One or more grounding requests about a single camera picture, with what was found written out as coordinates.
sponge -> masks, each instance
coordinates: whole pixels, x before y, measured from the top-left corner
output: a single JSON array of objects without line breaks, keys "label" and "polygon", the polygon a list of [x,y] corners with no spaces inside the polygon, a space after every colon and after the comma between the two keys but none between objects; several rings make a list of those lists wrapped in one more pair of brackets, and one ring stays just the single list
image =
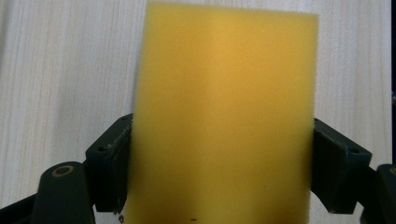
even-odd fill
[{"label": "sponge", "polygon": [[148,3],[125,223],[306,223],[318,17]]}]

white wood grain surface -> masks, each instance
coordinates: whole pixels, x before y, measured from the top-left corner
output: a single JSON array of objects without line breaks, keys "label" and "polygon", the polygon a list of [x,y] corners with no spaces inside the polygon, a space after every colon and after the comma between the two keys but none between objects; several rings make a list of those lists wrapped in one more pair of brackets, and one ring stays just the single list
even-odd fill
[{"label": "white wood grain surface", "polygon": [[[372,151],[374,168],[390,162],[390,0],[176,2],[319,14],[315,115]],[[0,207],[35,193],[52,165],[84,161],[133,111],[145,5],[0,1]],[[328,215],[313,196],[310,223],[359,223],[360,212]]]}]

